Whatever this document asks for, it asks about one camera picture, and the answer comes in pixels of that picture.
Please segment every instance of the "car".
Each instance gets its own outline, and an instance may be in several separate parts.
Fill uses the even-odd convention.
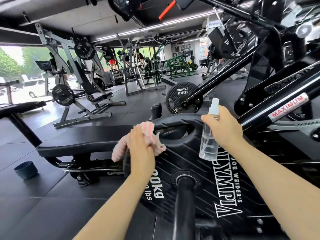
[[[30,97],[37,98],[46,95],[46,82],[42,79],[35,79],[22,82],[22,91],[29,94]],[[55,86],[55,84],[49,83],[49,91]]]

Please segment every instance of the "pink cloth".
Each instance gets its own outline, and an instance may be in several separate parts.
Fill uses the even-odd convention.
[[[164,144],[161,144],[159,140],[159,133],[156,135],[153,133],[155,128],[154,123],[147,121],[142,122],[138,126],[141,126],[142,133],[144,134],[144,141],[146,142],[146,145],[152,146],[155,156],[160,155],[163,151],[166,150],[166,146]],[[116,144],[116,146],[113,149],[111,156],[112,161],[116,162],[122,158],[126,151],[128,140],[129,134],[125,135],[119,140],[118,144]]]

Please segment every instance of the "seat back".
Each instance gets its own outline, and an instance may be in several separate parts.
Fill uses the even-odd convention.
[[[91,95],[93,93],[96,92],[96,89],[93,87],[93,85],[89,82],[85,72],[83,71],[83,69],[81,68],[81,66],[79,65],[79,63],[77,61],[74,62],[76,68],[78,69],[78,72],[80,74],[80,77],[82,79],[82,83],[81,86],[83,87],[84,91],[86,92],[86,94]]]

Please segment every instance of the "gym floor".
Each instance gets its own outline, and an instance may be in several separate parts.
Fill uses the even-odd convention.
[[[194,76],[176,78],[176,82],[189,81],[196,85],[202,82],[202,72]],[[225,81],[213,92],[220,104],[233,108],[234,101],[244,89],[246,79]],[[113,116],[78,126],[136,125],[150,117],[150,107],[162,103],[163,116],[169,115],[164,105],[163,90],[147,91],[126,97],[121,86],[113,89],[114,101],[126,101],[126,106],[111,107]],[[135,90],[134,82],[129,90]],[[85,99],[79,100],[88,109],[93,106]],[[210,102],[204,102],[198,113],[205,114]],[[49,102],[43,110],[24,115],[24,121],[42,141],[61,133],[55,129],[63,107]],[[70,118],[78,117],[75,106],[70,108]],[[50,165],[40,157],[34,147],[20,134],[10,121],[0,120],[0,239],[1,240],[71,240],[89,221],[95,212],[108,200],[124,181],[121,176],[102,177],[100,182],[80,187],[77,181],[62,169]],[[92,159],[100,159],[105,153],[93,153]],[[33,161],[39,175],[23,181],[14,173],[14,168],[25,161]],[[165,240],[171,239],[172,225],[138,205],[126,239]]]

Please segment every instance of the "red handle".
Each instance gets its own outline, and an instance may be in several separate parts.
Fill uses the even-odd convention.
[[[176,0],[173,0],[169,6],[160,14],[159,19],[162,21],[163,17],[176,5]]]

